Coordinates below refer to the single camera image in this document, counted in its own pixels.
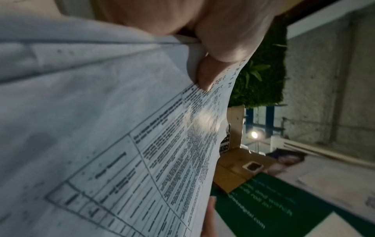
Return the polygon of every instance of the hand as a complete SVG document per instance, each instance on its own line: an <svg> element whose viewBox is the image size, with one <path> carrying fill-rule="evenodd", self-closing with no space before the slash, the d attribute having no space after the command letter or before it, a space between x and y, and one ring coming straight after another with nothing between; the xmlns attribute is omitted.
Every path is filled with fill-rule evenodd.
<svg viewBox="0 0 375 237"><path fill-rule="evenodd" d="M215 230L215 205L216 197L210 197L204 217L201 237L217 237Z"/></svg>
<svg viewBox="0 0 375 237"><path fill-rule="evenodd" d="M198 69L208 91L230 65L252 55L263 40L282 0L98 0L109 21L155 35L186 29L208 55Z"/></svg>

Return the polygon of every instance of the finger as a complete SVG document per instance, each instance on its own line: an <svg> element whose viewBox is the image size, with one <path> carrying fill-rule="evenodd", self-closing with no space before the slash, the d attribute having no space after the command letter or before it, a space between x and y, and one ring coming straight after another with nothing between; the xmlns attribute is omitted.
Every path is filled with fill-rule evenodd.
<svg viewBox="0 0 375 237"><path fill-rule="evenodd" d="M198 84L204 91L209 91L218 75L227 69L232 62L221 62L214 59L211 55L203 58L198 68Z"/></svg>
<svg viewBox="0 0 375 237"><path fill-rule="evenodd" d="M216 197L210 197L204 217L202 236L216 236L215 230L215 205Z"/></svg>

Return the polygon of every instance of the website address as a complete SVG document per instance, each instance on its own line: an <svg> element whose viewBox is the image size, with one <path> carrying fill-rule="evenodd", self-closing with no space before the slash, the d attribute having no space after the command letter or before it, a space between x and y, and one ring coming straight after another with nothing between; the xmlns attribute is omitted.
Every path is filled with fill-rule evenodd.
<svg viewBox="0 0 375 237"><path fill-rule="evenodd" d="M255 223L257 223L261 228L265 229L266 228L266 225L263 224L260 220L258 220L251 212L249 212L234 196L232 195L229 195L229 198L232 199L232 201L235 202L235 204L237 204L237 206L239 208L241 208L241 210L246 213Z"/></svg>

